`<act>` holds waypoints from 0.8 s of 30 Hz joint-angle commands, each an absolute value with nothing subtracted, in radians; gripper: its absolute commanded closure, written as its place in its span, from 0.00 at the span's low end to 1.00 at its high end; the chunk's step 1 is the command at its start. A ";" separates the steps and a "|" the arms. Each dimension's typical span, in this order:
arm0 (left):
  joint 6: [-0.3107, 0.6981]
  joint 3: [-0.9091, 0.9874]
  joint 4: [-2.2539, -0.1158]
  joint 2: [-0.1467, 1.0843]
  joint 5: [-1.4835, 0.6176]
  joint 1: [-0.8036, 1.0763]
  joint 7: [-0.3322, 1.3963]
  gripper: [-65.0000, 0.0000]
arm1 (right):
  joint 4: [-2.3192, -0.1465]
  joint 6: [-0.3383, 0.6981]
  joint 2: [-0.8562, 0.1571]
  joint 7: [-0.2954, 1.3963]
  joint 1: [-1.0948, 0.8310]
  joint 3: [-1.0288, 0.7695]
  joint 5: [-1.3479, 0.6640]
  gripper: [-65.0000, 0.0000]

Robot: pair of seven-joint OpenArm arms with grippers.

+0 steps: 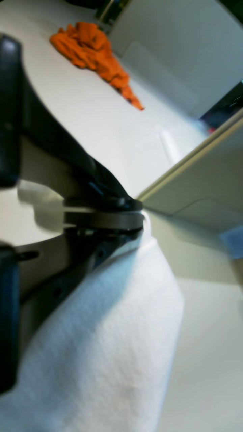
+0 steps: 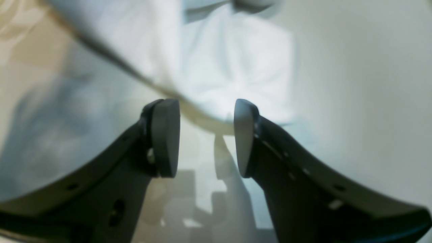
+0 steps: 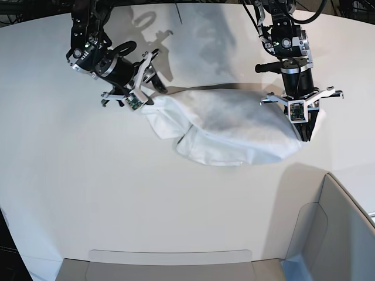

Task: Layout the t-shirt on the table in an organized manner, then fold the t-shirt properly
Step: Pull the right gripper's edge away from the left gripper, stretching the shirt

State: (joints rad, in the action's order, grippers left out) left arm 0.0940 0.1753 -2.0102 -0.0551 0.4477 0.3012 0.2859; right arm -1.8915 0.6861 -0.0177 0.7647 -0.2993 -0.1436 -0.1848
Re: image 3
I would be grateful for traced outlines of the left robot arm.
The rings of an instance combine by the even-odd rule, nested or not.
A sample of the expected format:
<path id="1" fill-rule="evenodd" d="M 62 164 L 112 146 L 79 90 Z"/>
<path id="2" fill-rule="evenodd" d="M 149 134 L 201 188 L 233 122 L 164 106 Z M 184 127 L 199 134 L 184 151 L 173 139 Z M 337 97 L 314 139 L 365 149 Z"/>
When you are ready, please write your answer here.
<path id="1" fill-rule="evenodd" d="M 295 1 L 251 1 L 251 4 L 262 46 L 277 58 L 276 62 L 256 65 L 255 71 L 282 75 L 287 101 L 305 100 L 317 93 L 306 32 L 291 16 Z"/>

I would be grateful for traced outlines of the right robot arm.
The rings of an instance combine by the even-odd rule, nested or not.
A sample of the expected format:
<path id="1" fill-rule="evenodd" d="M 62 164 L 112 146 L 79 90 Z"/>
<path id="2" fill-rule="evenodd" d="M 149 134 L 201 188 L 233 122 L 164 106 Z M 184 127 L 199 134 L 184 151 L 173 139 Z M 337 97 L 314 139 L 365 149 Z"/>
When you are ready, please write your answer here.
<path id="1" fill-rule="evenodd" d="M 127 56 L 135 51 L 137 43 L 133 40 L 112 48 L 112 41 L 104 30 L 112 10 L 119 1 L 75 1 L 71 10 L 70 50 L 66 54 L 70 67 L 79 73 L 102 79 L 112 85 L 112 90 L 102 93 L 101 105 L 106 107 L 110 101 L 119 106 L 129 106 L 136 111 L 154 102 L 142 90 L 143 84 L 152 83 L 156 92 L 168 91 L 157 75 L 153 60 L 160 54 L 159 49 L 145 52 L 141 61 L 134 63 Z"/>

